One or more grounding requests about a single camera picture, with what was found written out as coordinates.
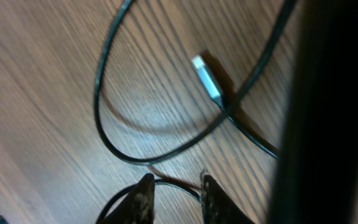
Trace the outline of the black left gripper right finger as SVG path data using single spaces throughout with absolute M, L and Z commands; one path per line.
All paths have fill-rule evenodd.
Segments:
M 201 178 L 201 209 L 205 224 L 253 224 L 209 174 Z

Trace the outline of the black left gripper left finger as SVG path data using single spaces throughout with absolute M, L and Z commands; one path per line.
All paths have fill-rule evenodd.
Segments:
M 96 223 L 152 224 L 154 222 L 155 178 L 145 174 L 137 184 L 129 186 L 103 207 Z

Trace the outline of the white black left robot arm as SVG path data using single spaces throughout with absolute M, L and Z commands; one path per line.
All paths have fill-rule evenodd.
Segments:
M 104 42 L 94 83 L 93 111 L 104 145 L 118 159 L 152 165 L 192 147 L 229 119 L 253 143 L 278 159 L 269 223 L 349 223 L 358 188 L 358 1 L 307 1 L 290 106 L 280 149 L 239 124 L 235 110 L 265 68 L 295 6 L 285 1 L 252 73 L 235 97 L 223 94 L 200 58 L 196 70 L 222 113 L 199 135 L 158 157 L 137 159 L 120 152 L 101 124 L 99 94 L 116 32 L 131 6 L 124 1 Z

